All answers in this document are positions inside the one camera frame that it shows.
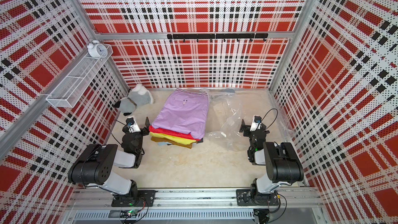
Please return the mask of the brown garment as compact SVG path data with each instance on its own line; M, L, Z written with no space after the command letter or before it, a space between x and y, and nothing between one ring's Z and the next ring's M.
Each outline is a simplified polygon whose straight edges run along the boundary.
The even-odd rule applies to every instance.
M179 146L179 147L183 147L183 148L188 148L188 149L192 149L192 144L189 145L182 145L179 143L173 143L173 142L157 142L158 145L175 145L175 146Z

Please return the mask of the purple garment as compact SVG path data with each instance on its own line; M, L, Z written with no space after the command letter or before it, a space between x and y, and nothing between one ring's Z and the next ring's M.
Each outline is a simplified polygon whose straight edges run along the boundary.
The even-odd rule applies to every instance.
M194 139L200 140L205 135L208 110L207 92L176 89L167 98L152 126L155 129L162 128L189 134Z

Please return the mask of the clear plastic vacuum bag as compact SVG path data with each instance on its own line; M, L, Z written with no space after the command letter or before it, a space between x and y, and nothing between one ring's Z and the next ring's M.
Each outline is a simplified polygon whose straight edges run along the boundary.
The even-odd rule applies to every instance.
M209 112L204 141L216 144L228 151L244 151L249 138L239 132L241 122L251 125L254 116L262 119L262 125L270 134L268 142L292 142L296 132L287 114L278 105L269 90L205 90L209 96Z

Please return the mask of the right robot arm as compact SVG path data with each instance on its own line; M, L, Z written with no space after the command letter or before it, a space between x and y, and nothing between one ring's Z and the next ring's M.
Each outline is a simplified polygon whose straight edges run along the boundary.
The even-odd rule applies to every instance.
M254 116L250 125L242 121L239 132L249 138L249 162L254 166L265 166L266 173L254 179L249 190L236 192L238 205L272 204L277 199L277 188L291 186L304 179L304 169L293 145L268 142L269 130L259 116Z

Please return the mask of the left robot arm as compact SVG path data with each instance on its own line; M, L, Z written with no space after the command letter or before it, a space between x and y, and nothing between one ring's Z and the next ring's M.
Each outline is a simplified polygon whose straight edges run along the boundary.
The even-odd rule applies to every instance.
M149 134L150 121L140 128L134 116L128 116L122 128L124 136L120 147L116 144L88 145L68 172L68 181L86 188L97 187L110 192L115 200L131 203L139 202L143 197L135 181L126 179L113 172L113 167L137 169L145 154L143 137Z

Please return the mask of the yellow garment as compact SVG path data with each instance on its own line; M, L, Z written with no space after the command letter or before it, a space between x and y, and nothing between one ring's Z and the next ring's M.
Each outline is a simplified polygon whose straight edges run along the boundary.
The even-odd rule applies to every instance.
M191 140L191 139L186 139L186 138L180 138L177 136L172 136L172 135L168 135L168 134L163 134L163 133L153 133L150 132L149 133L152 137L155 138L163 138L163 139L168 139L170 141L173 141L175 143L181 144L181 145L190 145L193 143L196 143L197 140Z

